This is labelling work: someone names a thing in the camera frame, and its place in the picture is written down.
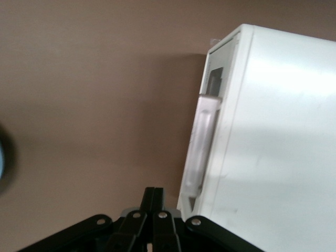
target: white cabinet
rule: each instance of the white cabinet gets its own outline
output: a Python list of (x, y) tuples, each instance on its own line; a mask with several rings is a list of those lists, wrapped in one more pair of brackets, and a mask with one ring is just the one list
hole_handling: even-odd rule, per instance
[(208, 52), (200, 95), (220, 104), (205, 134), (198, 103), (182, 217), (267, 252), (334, 252), (336, 42), (241, 25)]

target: plastic casing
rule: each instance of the plastic casing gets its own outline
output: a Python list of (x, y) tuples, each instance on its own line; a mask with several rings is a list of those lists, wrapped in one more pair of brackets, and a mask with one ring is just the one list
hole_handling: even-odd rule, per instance
[(334, 252), (336, 42), (241, 25), (208, 52), (200, 94), (220, 66), (202, 190), (192, 209), (182, 182), (182, 217), (206, 216), (267, 252)]

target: white appliance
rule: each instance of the white appliance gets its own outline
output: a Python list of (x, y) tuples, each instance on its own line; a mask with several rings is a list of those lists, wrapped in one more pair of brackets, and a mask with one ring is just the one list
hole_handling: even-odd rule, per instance
[(213, 47), (178, 200), (266, 252), (335, 252), (336, 42), (241, 25)]

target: black plastic part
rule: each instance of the black plastic part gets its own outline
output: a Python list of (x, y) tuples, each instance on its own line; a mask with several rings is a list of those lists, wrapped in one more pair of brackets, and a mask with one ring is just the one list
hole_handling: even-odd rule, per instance
[(181, 252), (175, 222), (168, 211), (153, 214), (153, 252)]
[(95, 215), (19, 252), (146, 252), (148, 243), (153, 252), (263, 252), (203, 216), (173, 218), (163, 188), (154, 187), (146, 188), (139, 210), (114, 223)]
[(19, 252), (56, 252), (68, 251), (83, 243), (89, 243), (91, 251), (94, 239), (113, 232), (112, 219), (106, 215), (95, 215), (54, 235), (51, 235)]
[(139, 238), (147, 219), (144, 211), (132, 211), (123, 220), (119, 230), (108, 241), (105, 252), (130, 252)]
[[(192, 223), (193, 220), (200, 221), (198, 222), (200, 224), (194, 225)], [(261, 249), (217, 225), (206, 217), (193, 216), (185, 222), (185, 226), (192, 233), (197, 234), (200, 237), (207, 238), (209, 241), (213, 241), (219, 247), (223, 248), (223, 251), (263, 252)]]

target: white box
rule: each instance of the white box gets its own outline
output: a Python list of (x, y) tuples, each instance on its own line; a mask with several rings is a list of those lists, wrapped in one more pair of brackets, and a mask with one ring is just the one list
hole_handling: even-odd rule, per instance
[(336, 42), (241, 25), (208, 52), (200, 94), (222, 102), (210, 124), (195, 116), (182, 217), (267, 252), (334, 252)]

